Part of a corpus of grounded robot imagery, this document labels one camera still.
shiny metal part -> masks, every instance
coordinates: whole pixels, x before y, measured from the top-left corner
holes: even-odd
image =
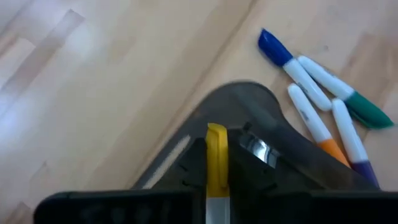
[[[257,158],[273,168],[276,167],[276,162],[280,154],[278,151],[268,146],[263,140],[246,133],[241,136],[239,142],[242,147],[253,153]]]

green marker cap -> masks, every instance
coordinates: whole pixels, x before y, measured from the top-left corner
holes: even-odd
[[[345,100],[345,103],[350,115],[368,128],[383,129],[394,125],[380,108],[357,91]]]

green marker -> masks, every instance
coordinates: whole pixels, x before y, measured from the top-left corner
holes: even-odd
[[[297,60],[312,78],[321,83],[337,98],[343,100],[350,115],[366,127],[382,129],[394,125],[391,119],[376,105],[347,85],[347,83],[327,72],[322,66],[306,56],[299,56]]]

purple marker cap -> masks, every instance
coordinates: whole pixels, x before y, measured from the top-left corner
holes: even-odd
[[[373,171],[372,165],[369,161],[354,162],[352,163],[352,168],[357,173],[361,174],[363,177],[367,178],[376,187],[380,188],[379,182],[376,179],[376,175]]]

marker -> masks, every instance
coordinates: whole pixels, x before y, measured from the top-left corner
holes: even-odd
[[[321,118],[312,107],[311,103],[304,95],[303,91],[296,84],[290,84],[287,88],[289,96],[291,97],[294,106],[300,113],[305,125],[310,130],[317,145],[329,155],[349,167],[349,163],[338,147],[335,140],[333,140],[328,128],[323,124]]]
[[[340,132],[352,168],[367,178],[376,187],[379,187],[366,150],[362,145],[361,139],[356,134],[353,121],[349,116],[346,105],[340,99],[334,99],[331,103],[333,116],[335,117],[337,128]]]
[[[230,224],[227,129],[209,123],[206,146],[206,224]]]
[[[381,129],[394,125],[390,118],[376,105],[335,75],[327,72],[322,66],[303,55],[299,56],[297,60],[312,78],[321,83],[337,98],[343,100],[349,109],[349,113],[365,126]]]
[[[329,98],[276,37],[263,29],[259,37],[258,46],[275,65],[282,67],[290,75],[317,107],[323,111],[331,109]]]

